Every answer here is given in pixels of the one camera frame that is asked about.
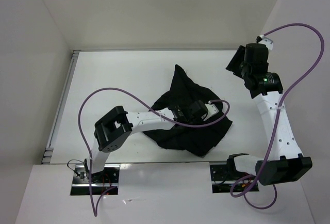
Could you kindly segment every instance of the black bracket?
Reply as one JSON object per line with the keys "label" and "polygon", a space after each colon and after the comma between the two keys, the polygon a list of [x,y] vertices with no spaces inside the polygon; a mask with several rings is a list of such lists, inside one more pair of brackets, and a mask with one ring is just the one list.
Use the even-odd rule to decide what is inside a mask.
{"label": "black bracket", "polygon": [[242,172],[239,172],[236,170],[236,166],[235,166],[235,161],[234,158],[237,156],[241,156],[241,155],[248,155],[247,153],[237,153],[237,154],[232,154],[229,156],[229,158],[227,159],[227,170],[228,170],[228,174],[233,177],[233,178],[241,178]]}
{"label": "black bracket", "polygon": [[117,106],[96,122],[94,136],[100,151],[110,153],[119,149],[131,134],[133,124],[126,114],[122,106]]}
{"label": "black bracket", "polygon": [[[262,161],[257,162],[256,173],[258,173],[261,164]],[[302,154],[299,154],[298,158],[290,159],[281,156],[280,160],[267,161],[259,182],[262,185],[294,182],[300,179],[312,166],[311,158],[304,157]]]}
{"label": "black bracket", "polygon": [[172,111],[175,121],[191,124],[201,123],[202,117],[208,113],[206,105],[201,100],[195,101],[187,107],[169,106],[169,110]]}

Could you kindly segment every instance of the white enclosure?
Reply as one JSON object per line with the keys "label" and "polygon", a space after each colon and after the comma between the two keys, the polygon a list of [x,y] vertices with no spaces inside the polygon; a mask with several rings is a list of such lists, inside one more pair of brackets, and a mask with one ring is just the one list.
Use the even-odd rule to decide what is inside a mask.
{"label": "white enclosure", "polygon": [[[329,0],[0,0],[0,10],[1,223],[330,223]],[[248,91],[224,68],[239,45],[297,22],[325,39],[322,61],[286,99],[293,133],[313,167],[300,181],[278,186],[272,209],[256,211],[211,191],[209,161],[237,152],[263,156],[267,144],[263,127],[255,129],[261,118]],[[269,69],[288,88],[316,59],[319,40],[302,27],[271,39]],[[82,51],[71,57],[74,50]],[[102,199],[94,218],[88,196],[70,196],[65,165],[87,156],[77,108],[91,91],[110,86],[152,104],[168,90],[176,63],[233,103],[233,126],[203,159],[161,149],[142,134],[130,137],[109,158],[125,163],[119,194]],[[100,93],[83,114],[89,140],[93,123],[115,105],[145,110],[121,93]],[[46,147],[54,148],[51,165],[40,165]],[[248,195],[260,205],[272,196],[272,187]]]}

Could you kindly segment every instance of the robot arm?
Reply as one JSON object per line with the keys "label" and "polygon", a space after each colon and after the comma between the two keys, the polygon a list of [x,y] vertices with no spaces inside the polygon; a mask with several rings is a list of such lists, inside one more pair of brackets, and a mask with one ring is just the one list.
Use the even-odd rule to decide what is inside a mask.
{"label": "robot arm", "polygon": [[[189,107],[172,106],[156,111],[170,120],[183,123],[199,123],[216,115],[219,111],[214,104],[196,101]],[[92,176],[102,173],[106,160],[111,152],[119,149],[125,140],[138,132],[149,130],[170,130],[175,123],[148,112],[127,112],[117,106],[95,124],[95,140],[92,147]],[[89,171],[91,158],[85,162],[85,170]]]}
{"label": "robot arm", "polygon": [[[275,116],[281,109],[273,147],[259,181],[270,185],[298,180],[311,167],[310,157],[304,157],[291,130],[284,104],[279,106],[283,96],[281,80],[276,73],[268,72],[268,52],[273,42],[267,37],[258,37],[258,43],[240,46],[226,68],[244,80],[246,88],[260,112],[268,143],[271,140]],[[256,175],[263,158],[248,154],[231,155],[227,160],[229,171],[247,172]]]}

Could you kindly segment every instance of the black cloth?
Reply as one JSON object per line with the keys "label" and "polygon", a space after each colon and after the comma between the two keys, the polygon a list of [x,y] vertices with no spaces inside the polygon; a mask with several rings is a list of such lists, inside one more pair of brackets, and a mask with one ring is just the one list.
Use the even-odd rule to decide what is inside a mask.
{"label": "black cloth", "polygon": [[[179,65],[175,65],[170,90],[154,103],[152,109],[161,110],[173,105],[189,106],[197,100],[207,103],[209,100],[217,99],[220,98],[210,89],[194,83]],[[223,115],[223,104],[219,102],[215,103],[215,106],[219,113],[204,123],[212,122]],[[220,142],[231,124],[232,121],[225,117],[220,122],[204,128],[188,128],[176,125],[171,130],[152,130],[144,133],[162,148],[187,150],[202,157]]]}

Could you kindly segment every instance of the cable connector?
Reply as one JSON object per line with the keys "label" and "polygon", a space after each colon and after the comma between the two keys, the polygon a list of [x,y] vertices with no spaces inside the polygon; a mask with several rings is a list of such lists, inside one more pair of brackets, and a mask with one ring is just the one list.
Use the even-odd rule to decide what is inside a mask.
{"label": "cable connector", "polygon": [[265,37],[264,35],[260,35],[256,38],[256,43],[264,44],[268,48],[269,51],[273,50],[274,42],[273,40]]}

